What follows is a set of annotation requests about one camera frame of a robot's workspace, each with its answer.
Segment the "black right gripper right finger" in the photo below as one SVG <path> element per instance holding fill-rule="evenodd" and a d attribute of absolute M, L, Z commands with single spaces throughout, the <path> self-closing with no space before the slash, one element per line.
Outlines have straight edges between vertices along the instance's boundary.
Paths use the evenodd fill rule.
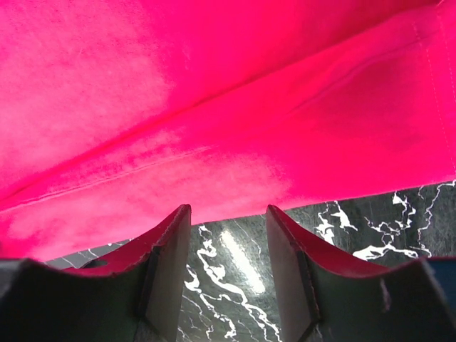
<path fill-rule="evenodd" d="M 453 341 L 455 259 L 388 268 L 359 259 L 269 206 L 266 230 L 285 341 Z"/>

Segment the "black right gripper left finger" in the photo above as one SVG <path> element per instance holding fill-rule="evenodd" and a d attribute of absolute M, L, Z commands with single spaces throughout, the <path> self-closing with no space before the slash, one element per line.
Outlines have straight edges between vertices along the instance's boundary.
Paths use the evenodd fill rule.
<path fill-rule="evenodd" d="M 81 268 L 1 260 L 3 341 L 174 341 L 191 208 Z"/>

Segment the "red t-shirt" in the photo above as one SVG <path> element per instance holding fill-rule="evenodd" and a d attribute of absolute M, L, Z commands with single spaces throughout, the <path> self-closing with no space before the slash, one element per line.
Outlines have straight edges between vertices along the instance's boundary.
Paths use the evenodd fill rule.
<path fill-rule="evenodd" d="M 1 255 L 455 178 L 453 1 L 3 1 Z"/>

